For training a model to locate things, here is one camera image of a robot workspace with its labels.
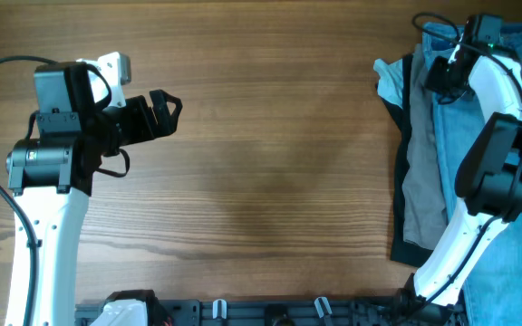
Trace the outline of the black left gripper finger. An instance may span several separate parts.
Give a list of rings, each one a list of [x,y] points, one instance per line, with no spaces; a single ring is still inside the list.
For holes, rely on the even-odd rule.
[[[164,108],[162,113],[165,116],[164,124],[167,131],[176,131],[179,124],[179,116],[183,109],[180,98],[175,97],[165,91],[162,92],[164,98]]]
[[[168,104],[174,104],[173,96],[163,90],[150,91],[154,124],[152,133],[155,137],[167,137],[175,132],[175,112],[170,112]]]

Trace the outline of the light blue denim jeans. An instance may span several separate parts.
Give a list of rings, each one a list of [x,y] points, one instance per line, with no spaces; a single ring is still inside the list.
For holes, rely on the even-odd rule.
[[[428,23],[422,50],[449,222],[412,276],[413,319],[522,325],[522,24]]]

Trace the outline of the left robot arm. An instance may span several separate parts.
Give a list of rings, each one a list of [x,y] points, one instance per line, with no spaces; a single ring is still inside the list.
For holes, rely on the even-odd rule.
[[[128,159],[128,145],[173,134],[181,99],[163,90],[125,99],[122,62],[58,62],[34,72],[38,138],[8,154],[15,206],[14,260],[7,325],[71,325],[82,223],[102,158]]]

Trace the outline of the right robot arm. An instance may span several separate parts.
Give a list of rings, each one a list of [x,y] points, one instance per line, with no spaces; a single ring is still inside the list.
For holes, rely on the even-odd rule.
[[[459,165],[453,217],[402,293],[406,317],[447,319],[480,256],[522,214],[521,62],[500,44],[502,26],[498,15],[470,16],[425,82],[453,101],[475,94],[486,124]]]

